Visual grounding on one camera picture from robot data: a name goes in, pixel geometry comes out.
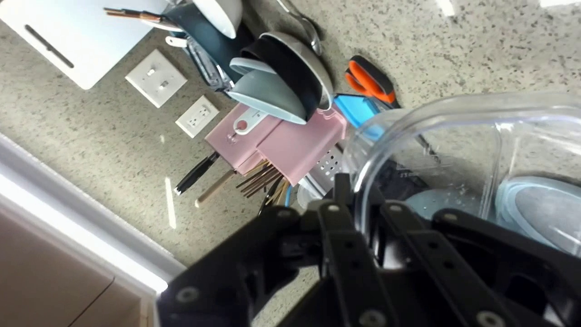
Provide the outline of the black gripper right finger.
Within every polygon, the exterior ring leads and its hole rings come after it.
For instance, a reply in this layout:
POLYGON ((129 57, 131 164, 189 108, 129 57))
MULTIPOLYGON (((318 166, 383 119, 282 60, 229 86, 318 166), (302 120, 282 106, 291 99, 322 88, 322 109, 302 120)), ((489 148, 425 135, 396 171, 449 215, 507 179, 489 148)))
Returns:
POLYGON ((378 229, 423 273, 458 320, 501 327, 581 327, 581 260, 458 209, 431 222, 401 202, 378 209, 378 229))

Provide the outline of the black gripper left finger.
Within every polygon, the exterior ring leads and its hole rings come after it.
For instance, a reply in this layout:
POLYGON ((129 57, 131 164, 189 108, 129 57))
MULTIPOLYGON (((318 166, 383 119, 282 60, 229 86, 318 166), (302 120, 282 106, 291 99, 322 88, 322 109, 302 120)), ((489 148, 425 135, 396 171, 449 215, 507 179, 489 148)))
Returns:
POLYGON ((160 327, 251 327, 258 313, 314 268, 320 280, 287 327, 403 327, 412 320, 407 277, 383 273, 351 218, 349 180, 300 215, 271 208, 187 268, 156 300, 160 327))

